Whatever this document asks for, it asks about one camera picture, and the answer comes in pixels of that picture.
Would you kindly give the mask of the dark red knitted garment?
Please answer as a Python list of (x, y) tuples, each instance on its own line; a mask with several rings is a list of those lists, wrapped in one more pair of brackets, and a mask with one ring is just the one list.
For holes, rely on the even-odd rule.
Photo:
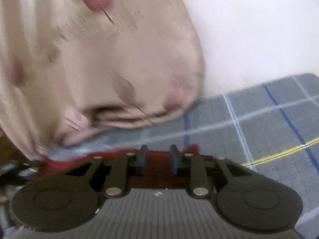
[(141, 149), (127, 148), (114, 152), (90, 153), (68, 161), (44, 158), (39, 165), (37, 174), (32, 176), (31, 181), (35, 182), (77, 165), (83, 165), (85, 161), (94, 157), (102, 157), (102, 166), (95, 172), (95, 177), (92, 180), (92, 186), (100, 191), (103, 179), (111, 171), (113, 160), (126, 153), (134, 153), (128, 163), (128, 186), (134, 188), (187, 188), (190, 182), (190, 158), (186, 155), (198, 155), (199, 147), (193, 144), (182, 152), (176, 150), (173, 153), (164, 151), (143, 153)]

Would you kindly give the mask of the grey plaid bed sheet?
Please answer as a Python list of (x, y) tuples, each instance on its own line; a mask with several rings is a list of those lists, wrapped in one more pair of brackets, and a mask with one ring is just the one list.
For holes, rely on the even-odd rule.
[(113, 129), (49, 157), (67, 161), (120, 148), (166, 151), (196, 144), (206, 155), (248, 164), (302, 197), (297, 230), (318, 238), (318, 76), (295, 75), (197, 103), (184, 116), (138, 129)]

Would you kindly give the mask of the beige floral duvet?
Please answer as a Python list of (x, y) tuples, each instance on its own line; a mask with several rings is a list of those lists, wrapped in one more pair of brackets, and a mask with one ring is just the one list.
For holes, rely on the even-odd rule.
[(203, 74), (183, 0), (1, 0), (1, 129), (29, 159), (179, 117)]

